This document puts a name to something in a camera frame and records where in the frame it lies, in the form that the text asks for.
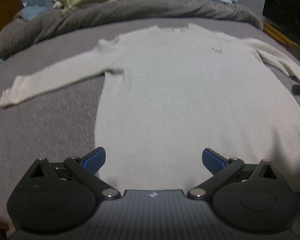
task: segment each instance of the ribbed black surface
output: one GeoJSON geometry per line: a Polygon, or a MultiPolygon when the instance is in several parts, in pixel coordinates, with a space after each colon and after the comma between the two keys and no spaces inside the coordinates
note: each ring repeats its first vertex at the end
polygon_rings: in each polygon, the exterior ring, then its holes
{"type": "Polygon", "coordinates": [[[296,240],[290,231],[271,236],[237,231],[219,221],[203,201],[187,199],[182,191],[127,191],[105,201],[84,225],[58,236],[34,236],[18,231],[12,240],[296,240]]]}

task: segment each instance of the silver bolt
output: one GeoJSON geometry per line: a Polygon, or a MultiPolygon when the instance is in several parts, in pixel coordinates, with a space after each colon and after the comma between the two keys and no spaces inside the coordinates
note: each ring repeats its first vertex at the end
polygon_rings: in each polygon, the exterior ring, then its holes
{"type": "Polygon", "coordinates": [[[202,189],[202,188],[193,188],[190,190],[190,194],[192,196],[195,196],[195,197],[202,197],[206,194],[207,192],[202,189]]]}
{"type": "Polygon", "coordinates": [[[114,197],[119,194],[119,191],[114,188],[107,188],[102,191],[102,194],[105,197],[114,197]]]}

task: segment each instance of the black screen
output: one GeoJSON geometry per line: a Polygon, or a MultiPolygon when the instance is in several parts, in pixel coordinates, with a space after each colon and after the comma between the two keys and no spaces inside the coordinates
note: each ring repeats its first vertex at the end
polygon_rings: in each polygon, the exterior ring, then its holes
{"type": "Polygon", "coordinates": [[[262,15],[300,39],[300,0],[265,0],[262,15]]]}

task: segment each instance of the tv stand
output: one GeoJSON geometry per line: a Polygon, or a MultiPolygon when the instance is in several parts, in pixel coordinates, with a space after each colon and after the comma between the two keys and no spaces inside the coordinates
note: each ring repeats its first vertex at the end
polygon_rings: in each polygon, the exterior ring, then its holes
{"type": "Polygon", "coordinates": [[[281,44],[287,51],[289,51],[293,56],[300,60],[300,45],[296,42],[290,40],[279,30],[271,26],[267,22],[263,22],[263,31],[268,34],[271,38],[281,44]]]}

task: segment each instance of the long-sleeve shirt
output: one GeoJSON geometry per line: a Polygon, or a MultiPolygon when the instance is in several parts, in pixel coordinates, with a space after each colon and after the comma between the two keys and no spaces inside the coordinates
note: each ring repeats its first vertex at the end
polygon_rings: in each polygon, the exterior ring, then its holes
{"type": "Polygon", "coordinates": [[[18,76],[0,107],[105,73],[95,126],[105,182],[189,190],[211,176],[201,163],[209,147],[247,163],[274,159],[298,190],[300,108],[263,61],[300,81],[300,67],[262,41],[153,26],[18,76]]]}

